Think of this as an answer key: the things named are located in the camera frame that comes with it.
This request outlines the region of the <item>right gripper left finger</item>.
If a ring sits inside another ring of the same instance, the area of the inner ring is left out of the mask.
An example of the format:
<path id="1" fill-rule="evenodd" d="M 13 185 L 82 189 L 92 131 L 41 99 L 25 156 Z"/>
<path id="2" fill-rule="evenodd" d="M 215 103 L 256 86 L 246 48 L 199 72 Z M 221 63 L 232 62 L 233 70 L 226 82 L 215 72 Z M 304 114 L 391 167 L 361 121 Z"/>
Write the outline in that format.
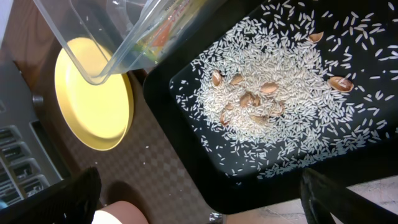
<path id="1" fill-rule="evenodd" d="M 2 209 L 1 224 L 91 223 L 100 193 L 100 174 L 90 167 Z"/>

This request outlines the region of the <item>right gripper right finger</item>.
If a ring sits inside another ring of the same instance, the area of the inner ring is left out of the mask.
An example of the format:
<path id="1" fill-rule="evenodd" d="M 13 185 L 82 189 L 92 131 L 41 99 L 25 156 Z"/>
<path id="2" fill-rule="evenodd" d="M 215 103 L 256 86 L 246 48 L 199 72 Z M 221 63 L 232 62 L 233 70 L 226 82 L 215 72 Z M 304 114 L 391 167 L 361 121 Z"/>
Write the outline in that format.
<path id="1" fill-rule="evenodd" d="M 397 215 L 331 179 L 306 168 L 300 181 L 300 200 L 308 223 L 397 223 Z"/>

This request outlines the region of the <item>pink bowl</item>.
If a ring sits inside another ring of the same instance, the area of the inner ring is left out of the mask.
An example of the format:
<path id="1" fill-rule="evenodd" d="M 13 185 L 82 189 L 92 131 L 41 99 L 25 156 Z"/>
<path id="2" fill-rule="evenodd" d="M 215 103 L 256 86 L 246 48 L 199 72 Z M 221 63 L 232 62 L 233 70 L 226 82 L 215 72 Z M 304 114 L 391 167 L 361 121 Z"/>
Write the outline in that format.
<path id="1" fill-rule="evenodd" d="M 144 214 L 126 201 L 114 202 L 95 211 L 92 224 L 149 224 Z"/>

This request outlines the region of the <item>green snack wrapper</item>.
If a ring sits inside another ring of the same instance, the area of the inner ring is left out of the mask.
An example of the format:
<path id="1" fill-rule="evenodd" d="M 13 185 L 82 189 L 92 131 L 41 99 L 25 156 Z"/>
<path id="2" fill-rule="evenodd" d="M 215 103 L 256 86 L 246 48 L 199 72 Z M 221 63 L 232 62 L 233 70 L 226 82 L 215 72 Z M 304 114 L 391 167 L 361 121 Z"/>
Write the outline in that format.
<path id="1" fill-rule="evenodd" d="M 150 28 L 137 41 L 134 50 L 142 52 L 151 61 L 158 62 L 177 43 L 204 4 L 205 1 L 201 0 L 168 1 Z"/>

